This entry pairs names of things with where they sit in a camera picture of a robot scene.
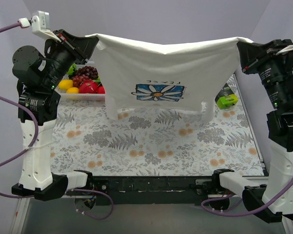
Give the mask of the white t-shirt with flower print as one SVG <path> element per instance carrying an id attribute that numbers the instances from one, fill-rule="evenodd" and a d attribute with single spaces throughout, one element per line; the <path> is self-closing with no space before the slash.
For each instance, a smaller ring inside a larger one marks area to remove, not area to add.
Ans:
<path id="1" fill-rule="evenodd" d="M 155 44 L 94 34 L 92 54 L 105 89 L 108 118 L 122 108 L 203 112 L 214 117 L 214 100 L 240 64 L 242 37 L 182 44 Z"/>

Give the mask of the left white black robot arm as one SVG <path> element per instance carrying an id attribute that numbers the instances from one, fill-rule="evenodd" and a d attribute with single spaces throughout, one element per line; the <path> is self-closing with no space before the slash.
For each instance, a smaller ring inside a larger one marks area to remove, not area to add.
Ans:
<path id="1" fill-rule="evenodd" d="M 93 192 L 90 172 L 52 173 L 50 153 L 61 98 L 56 87 L 73 64 L 88 62 L 98 41 L 97 37 L 76 37 L 57 30 L 54 39 L 45 41 L 43 53 L 26 45 L 13 54 L 12 73 L 18 79 L 18 117 L 25 152 L 21 177 L 12 194 L 48 201 L 68 190 L 78 189 L 83 195 Z"/>

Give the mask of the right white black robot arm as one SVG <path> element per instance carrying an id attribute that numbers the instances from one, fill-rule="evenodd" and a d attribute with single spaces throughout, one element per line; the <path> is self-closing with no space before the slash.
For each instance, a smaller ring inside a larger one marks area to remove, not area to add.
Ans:
<path id="1" fill-rule="evenodd" d="M 238 195 L 247 209 L 266 223 L 293 221 L 293 41 L 239 42 L 243 73 L 261 79 L 273 111 L 267 114 L 271 158 L 267 184 L 247 180 L 230 169 L 214 171 L 212 190 Z"/>

